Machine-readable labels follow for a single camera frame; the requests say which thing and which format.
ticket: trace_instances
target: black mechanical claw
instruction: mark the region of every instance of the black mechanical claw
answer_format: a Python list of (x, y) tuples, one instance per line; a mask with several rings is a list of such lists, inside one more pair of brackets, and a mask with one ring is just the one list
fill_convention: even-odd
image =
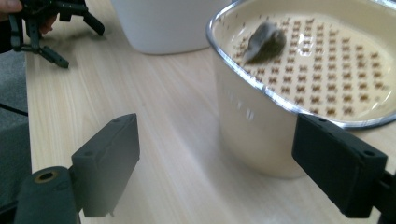
[[(105, 26), (99, 22), (89, 11), (85, 0), (21, 0), (23, 10), (20, 13), (9, 15), (11, 24), (11, 46), (15, 51), (28, 51), (41, 55), (47, 61), (56, 63), (62, 68), (67, 68), (69, 62), (54, 50), (45, 46), (40, 47), (41, 34), (39, 27), (51, 16), (59, 14), (60, 21), (70, 21), (73, 15), (81, 16), (97, 34), (103, 35)], [(23, 26), (25, 21), (26, 34), (31, 43), (23, 43)]]

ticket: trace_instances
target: small hole pattern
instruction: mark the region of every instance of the small hole pattern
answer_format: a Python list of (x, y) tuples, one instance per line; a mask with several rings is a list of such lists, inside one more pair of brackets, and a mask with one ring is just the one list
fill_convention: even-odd
[[(377, 110), (391, 94), (392, 58), (368, 36), (321, 17), (260, 15), (282, 29), (287, 44), (271, 61), (246, 64), (243, 55), (258, 27), (234, 39), (231, 56), (257, 81), (306, 110), (350, 119)], [(248, 23), (243, 23), (246, 30)]]

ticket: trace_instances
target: metal bowl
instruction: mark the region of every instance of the metal bowl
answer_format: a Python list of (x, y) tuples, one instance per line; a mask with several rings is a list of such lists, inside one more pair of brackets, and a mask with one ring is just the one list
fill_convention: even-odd
[[(211, 19), (221, 131), (238, 158), (264, 174), (300, 176), (291, 157), (296, 114), (345, 129), (396, 119), (396, 27), (389, 25), (396, 13), (380, 2), (248, 0)], [(245, 63), (248, 40), (265, 21), (283, 30), (286, 47), (271, 61)]]

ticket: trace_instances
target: wooden table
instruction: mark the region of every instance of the wooden table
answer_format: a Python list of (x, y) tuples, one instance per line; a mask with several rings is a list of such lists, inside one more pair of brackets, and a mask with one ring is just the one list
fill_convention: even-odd
[[(276, 179), (247, 168), (223, 146), (212, 49), (150, 56), (128, 44), (109, 0), (88, 3), (106, 27), (56, 22), (45, 43), (69, 69), (27, 54), (33, 170), (69, 167), (71, 155), (110, 120), (138, 116), (141, 160), (115, 217), (83, 223), (375, 223), (347, 219), (308, 177)], [(396, 124), (364, 139), (396, 169)]]

